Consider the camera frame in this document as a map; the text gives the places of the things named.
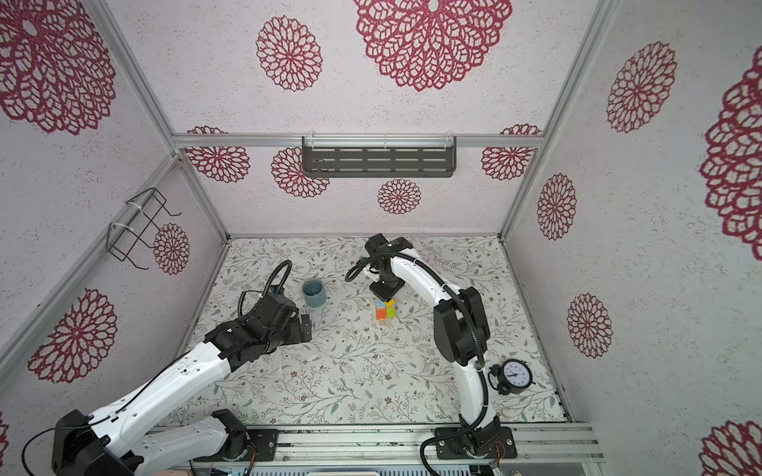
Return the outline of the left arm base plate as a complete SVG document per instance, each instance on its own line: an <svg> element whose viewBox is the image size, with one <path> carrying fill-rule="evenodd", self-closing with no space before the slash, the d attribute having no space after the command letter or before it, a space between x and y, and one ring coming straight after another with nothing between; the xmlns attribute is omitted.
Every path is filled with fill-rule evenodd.
<svg viewBox="0 0 762 476"><path fill-rule="evenodd" d="M270 462L274 460L279 430L234 430L222 449L194 462Z"/></svg>

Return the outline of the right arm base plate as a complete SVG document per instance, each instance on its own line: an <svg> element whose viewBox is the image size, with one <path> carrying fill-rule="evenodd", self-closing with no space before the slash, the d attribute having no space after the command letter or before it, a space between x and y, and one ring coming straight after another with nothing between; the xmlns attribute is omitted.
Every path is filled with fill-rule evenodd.
<svg viewBox="0 0 762 476"><path fill-rule="evenodd" d="M514 459L518 455L512 431L507 426L488 428L452 438L456 428L437 428L435 436L446 440L436 446L437 458L457 459Z"/></svg>

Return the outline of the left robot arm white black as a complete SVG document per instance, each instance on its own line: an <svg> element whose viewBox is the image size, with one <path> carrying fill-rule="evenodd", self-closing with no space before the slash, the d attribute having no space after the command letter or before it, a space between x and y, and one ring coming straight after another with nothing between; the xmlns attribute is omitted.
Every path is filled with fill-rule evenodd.
<svg viewBox="0 0 762 476"><path fill-rule="evenodd" d="M220 323L204 340L118 401L86 415L72 411L49 433L57 475L154 475L197 458L254 460L247 426L230 410L151 436L150 430L202 388L280 346L307 343L310 318L284 294L293 264L281 262L250 311Z"/></svg>

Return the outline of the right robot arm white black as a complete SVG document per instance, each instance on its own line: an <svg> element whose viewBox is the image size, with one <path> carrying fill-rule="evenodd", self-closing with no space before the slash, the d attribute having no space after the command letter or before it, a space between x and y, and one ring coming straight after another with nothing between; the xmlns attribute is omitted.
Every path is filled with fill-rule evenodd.
<svg viewBox="0 0 762 476"><path fill-rule="evenodd" d="M499 434L499 418L490 404L485 353L490 337L480 293L461 288L434 271L412 243L403 238L387 239L382 234L368 238L368 255L347 271L344 280L354 281L370 271L370 291L384 303L404 287L410 287L429 304L433 312L433 340L444 360L452 364L460 395L460 428L423 443L422 450L441 441L454 440L462 451L474 457L486 455Z"/></svg>

